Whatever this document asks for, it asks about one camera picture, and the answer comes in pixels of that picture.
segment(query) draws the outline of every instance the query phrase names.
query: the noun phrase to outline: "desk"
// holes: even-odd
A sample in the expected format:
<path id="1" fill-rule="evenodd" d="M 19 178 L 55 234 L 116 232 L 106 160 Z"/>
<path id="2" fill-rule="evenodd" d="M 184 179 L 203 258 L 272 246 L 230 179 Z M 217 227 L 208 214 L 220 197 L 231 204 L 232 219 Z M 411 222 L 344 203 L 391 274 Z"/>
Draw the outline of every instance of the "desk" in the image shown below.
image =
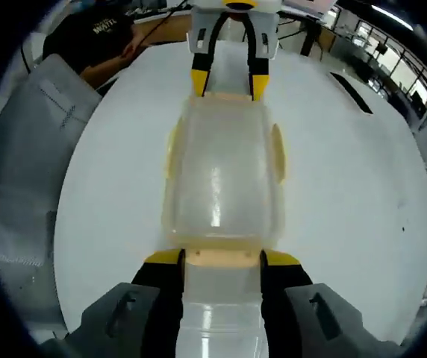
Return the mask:
<path id="1" fill-rule="evenodd" d="M 246 71 L 245 44 L 216 48 L 214 63 L 235 55 Z M 57 293 L 70 331 L 88 305 L 169 247 L 160 228 L 163 166 L 191 91 L 191 63 L 185 43 L 148 49 L 79 140 L 54 238 Z M 278 50 L 270 74 L 265 102 L 287 152 L 286 225 L 277 249 L 358 308 L 376 337 L 401 342 L 427 281 L 427 176 L 414 138 L 373 91 L 349 79 L 374 112 L 367 116 L 309 58 Z"/>

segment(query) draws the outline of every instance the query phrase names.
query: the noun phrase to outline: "gray fabric panel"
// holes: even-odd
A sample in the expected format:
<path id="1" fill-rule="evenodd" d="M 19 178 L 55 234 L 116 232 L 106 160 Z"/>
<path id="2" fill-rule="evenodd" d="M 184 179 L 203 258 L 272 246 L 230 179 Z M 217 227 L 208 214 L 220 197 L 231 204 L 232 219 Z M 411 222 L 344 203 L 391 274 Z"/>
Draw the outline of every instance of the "gray fabric panel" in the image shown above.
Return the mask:
<path id="1" fill-rule="evenodd" d="M 63 324 L 54 281 L 55 213 L 72 152 L 100 101 L 52 55 L 0 114 L 0 281 L 31 325 Z"/>

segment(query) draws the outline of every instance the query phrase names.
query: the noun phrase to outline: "transparent plastic container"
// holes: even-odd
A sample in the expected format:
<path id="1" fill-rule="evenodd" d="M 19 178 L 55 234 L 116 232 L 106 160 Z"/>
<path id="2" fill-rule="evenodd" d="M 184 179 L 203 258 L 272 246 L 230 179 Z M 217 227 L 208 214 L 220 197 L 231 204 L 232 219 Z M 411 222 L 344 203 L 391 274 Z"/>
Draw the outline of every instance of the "transparent plastic container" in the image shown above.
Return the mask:
<path id="1" fill-rule="evenodd" d="M 284 149 L 248 96 L 190 98 L 169 141 L 163 228 L 183 248 L 272 248 L 284 226 Z"/>

